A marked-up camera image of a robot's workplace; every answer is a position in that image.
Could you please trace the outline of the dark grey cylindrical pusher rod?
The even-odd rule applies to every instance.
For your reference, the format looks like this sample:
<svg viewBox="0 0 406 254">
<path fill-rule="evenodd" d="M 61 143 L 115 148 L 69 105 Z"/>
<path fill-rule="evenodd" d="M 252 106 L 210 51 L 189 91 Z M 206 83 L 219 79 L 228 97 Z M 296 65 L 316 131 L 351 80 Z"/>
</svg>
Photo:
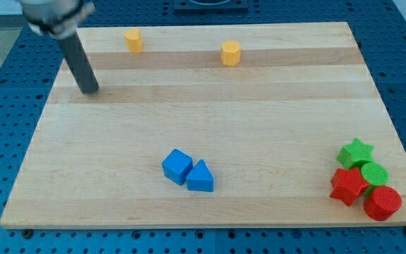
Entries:
<svg viewBox="0 0 406 254">
<path fill-rule="evenodd" d="M 77 32 L 57 40 L 63 57 L 82 94 L 92 94 L 99 90 L 99 83 L 87 58 Z"/>
</svg>

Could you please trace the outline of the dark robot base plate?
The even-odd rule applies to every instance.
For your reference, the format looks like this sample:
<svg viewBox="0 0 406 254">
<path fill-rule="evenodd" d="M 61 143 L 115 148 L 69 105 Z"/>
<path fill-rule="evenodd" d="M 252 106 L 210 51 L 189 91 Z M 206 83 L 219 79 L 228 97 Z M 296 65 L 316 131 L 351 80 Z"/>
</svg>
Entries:
<svg viewBox="0 0 406 254">
<path fill-rule="evenodd" d="M 247 11 L 249 0 L 173 0 L 175 13 L 185 11 Z"/>
</svg>

